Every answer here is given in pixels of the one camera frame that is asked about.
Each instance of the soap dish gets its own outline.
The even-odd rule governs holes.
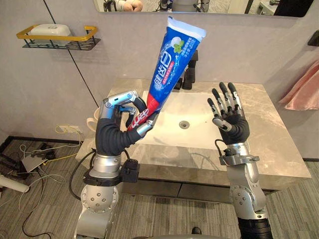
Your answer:
[[[95,26],[84,26],[87,33],[85,36],[30,35],[29,33],[36,26],[30,26],[16,34],[17,38],[25,41],[26,44],[23,48],[90,51],[101,40],[94,37],[94,34],[98,31]]]

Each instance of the floor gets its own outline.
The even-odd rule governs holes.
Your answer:
[[[20,144],[24,143],[34,150],[39,142],[14,140],[4,154],[18,160],[22,157]],[[63,145],[51,143],[52,146]],[[60,148],[56,156],[62,157],[76,153],[78,147]],[[77,161],[74,157],[48,163],[43,170],[50,174],[60,174],[68,181]],[[269,221],[275,239],[318,239],[319,238],[319,163],[307,162],[312,179],[299,185],[267,196]],[[79,194],[84,184],[81,176],[86,171],[80,167],[73,183]],[[0,172],[9,170],[0,166]],[[38,179],[33,174],[26,184]],[[29,212],[40,196],[41,182],[35,183],[21,201],[21,210]],[[20,193],[6,189],[0,199],[0,239],[26,239],[21,230],[28,213],[18,209]],[[25,225],[29,234],[52,232],[53,239],[71,239],[82,207],[68,192],[66,184],[48,180],[42,200]],[[170,199],[153,196],[122,195],[117,208],[117,220],[111,231],[112,239],[131,239],[138,236],[157,236],[165,234],[190,233],[198,226],[204,234],[238,239],[239,231],[235,212],[231,205]],[[48,239],[47,235],[37,237]]]

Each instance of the white soap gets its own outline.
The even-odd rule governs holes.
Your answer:
[[[68,26],[62,24],[41,24],[31,30],[30,35],[71,36]],[[34,40],[37,44],[51,44],[49,40]],[[68,41],[53,40],[54,44],[65,45]]]

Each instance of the sink drain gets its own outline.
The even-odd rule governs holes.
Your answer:
[[[182,120],[181,122],[179,122],[179,127],[181,127],[182,129],[187,129],[189,128],[189,122]]]

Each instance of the mirror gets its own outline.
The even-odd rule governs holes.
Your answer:
[[[99,12],[202,12],[303,17],[314,0],[93,0]]]

